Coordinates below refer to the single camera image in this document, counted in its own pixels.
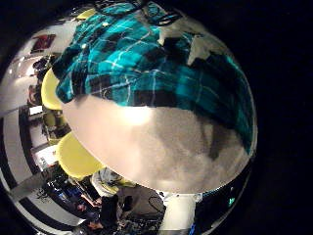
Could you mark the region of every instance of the person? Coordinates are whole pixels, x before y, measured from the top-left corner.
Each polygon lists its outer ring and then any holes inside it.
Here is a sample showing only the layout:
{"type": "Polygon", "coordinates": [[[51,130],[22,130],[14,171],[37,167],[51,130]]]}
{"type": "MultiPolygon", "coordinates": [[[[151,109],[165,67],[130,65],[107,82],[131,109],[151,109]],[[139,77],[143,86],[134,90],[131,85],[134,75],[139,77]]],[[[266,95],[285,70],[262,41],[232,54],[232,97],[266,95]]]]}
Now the person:
{"type": "Polygon", "coordinates": [[[101,197],[94,203],[96,207],[101,207],[98,220],[90,221],[88,227],[92,230],[101,229],[107,233],[113,233],[117,227],[122,224],[122,220],[127,217],[131,211],[132,197],[127,196],[122,206],[118,204],[118,196],[101,197]]]}
{"type": "Polygon", "coordinates": [[[40,82],[43,81],[43,78],[49,68],[53,65],[56,60],[55,55],[48,55],[42,57],[39,61],[35,62],[32,67],[34,68],[34,74],[37,76],[40,82]]]}

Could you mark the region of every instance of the person sitting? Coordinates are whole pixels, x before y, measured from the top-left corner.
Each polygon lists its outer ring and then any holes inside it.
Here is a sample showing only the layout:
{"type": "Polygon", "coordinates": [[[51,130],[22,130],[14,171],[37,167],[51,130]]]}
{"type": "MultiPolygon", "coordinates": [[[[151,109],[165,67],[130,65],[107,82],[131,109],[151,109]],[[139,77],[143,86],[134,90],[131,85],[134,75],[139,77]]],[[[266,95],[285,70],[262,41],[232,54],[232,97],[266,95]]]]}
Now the person sitting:
{"type": "Polygon", "coordinates": [[[119,223],[125,218],[125,215],[131,211],[132,197],[127,196],[122,207],[118,204],[118,196],[102,197],[97,200],[96,207],[101,207],[98,220],[90,221],[88,227],[92,230],[101,229],[111,234],[116,231],[119,223]]]}

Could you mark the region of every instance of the chair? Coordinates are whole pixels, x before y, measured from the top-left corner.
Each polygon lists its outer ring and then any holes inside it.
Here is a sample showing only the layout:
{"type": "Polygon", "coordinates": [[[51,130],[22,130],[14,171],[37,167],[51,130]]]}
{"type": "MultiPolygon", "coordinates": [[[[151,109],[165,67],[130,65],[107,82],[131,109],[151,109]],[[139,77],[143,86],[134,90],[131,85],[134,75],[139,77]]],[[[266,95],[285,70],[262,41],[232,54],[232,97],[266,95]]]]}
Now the chair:
{"type": "Polygon", "coordinates": [[[95,15],[96,13],[96,10],[95,9],[89,9],[87,11],[84,11],[83,13],[79,14],[76,18],[78,20],[82,20],[82,21],[85,21],[87,20],[88,18],[92,17],[93,15],[95,15]]]}
{"type": "Polygon", "coordinates": [[[56,95],[56,87],[59,80],[53,74],[53,71],[49,69],[45,74],[41,86],[41,99],[42,104],[50,110],[61,110],[61,101],[56,95]]]}
{"type": "Polygon", "coordinates": [[[91,175],[105,167],[87,152],[72,132],[58,143],[56,156],[66,174],[74,178],[91,175]]]}

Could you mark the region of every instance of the plaid shirt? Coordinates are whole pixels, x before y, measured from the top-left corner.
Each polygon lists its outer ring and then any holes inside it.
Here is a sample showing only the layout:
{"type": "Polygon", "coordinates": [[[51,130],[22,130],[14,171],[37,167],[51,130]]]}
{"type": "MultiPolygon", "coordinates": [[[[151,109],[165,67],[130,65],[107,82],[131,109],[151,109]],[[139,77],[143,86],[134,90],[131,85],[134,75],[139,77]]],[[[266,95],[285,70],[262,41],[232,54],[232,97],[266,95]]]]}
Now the plaid shirt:
{"type": "MultiPolygon", "coordinates": [[[[128,9],[117,4],[105,11],[128,9]]],[[[159,28],[149,31],[136,14],[96,14],[79,25],[71,44],[53,65],[58,97],[79,94],[113,100],[120,106],[175,107],[213,118],[242,137],[252,138],[252,104],[243,72],[229,56],[211,53],[187,66],[193,35],[160,46],[159,28]]]]}

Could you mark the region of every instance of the cable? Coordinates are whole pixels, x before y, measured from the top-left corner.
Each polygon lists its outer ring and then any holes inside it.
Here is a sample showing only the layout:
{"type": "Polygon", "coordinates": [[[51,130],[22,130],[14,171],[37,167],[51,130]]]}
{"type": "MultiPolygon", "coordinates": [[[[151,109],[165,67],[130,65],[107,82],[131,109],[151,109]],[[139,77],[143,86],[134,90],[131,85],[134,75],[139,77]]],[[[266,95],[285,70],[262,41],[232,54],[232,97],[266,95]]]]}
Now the cable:
{"type": "Polygon", "coordinates": [[[152,204],[151,199],[159,199],[159,200],[160,200],[160,198],[159,198],[159,197],[156,197],[156,196],[151,196],[151,197],[149,198],[149,200],[148,200],[148,203],[149,203],[149,205],[150,205],[153,209],[155,209],[157,212],[164,213],[164,211],[160,211],[157,207],[155,207],[155,206],[152,204]]]}

